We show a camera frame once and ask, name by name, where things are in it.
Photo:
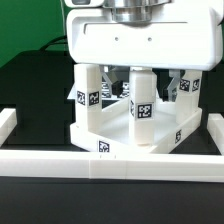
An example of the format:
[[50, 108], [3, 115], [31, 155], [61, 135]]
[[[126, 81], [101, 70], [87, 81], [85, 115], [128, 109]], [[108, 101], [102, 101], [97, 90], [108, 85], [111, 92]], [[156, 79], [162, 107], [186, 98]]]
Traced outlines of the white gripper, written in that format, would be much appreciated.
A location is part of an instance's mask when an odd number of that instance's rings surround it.
[[[106, 9], [74, 9], [67, 17], [68, 45], [77, 63], [100, 64], [109, 93], [123, 93], [121, 76], [130, 67], [210, 70], [222, 59], [220, 4], [166, 4], [153, 9], [150, 23], [116, 23]], [[182, 77], [168, 72], [164, 101], [174, 102]]]

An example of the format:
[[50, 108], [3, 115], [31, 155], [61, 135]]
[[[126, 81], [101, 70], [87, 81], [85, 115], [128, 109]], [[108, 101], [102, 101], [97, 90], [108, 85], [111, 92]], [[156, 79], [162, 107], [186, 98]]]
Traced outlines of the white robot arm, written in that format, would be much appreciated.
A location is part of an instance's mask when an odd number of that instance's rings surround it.
[[223, 55], [224, 0], [64, 0], [81, 64], [209, 71]]

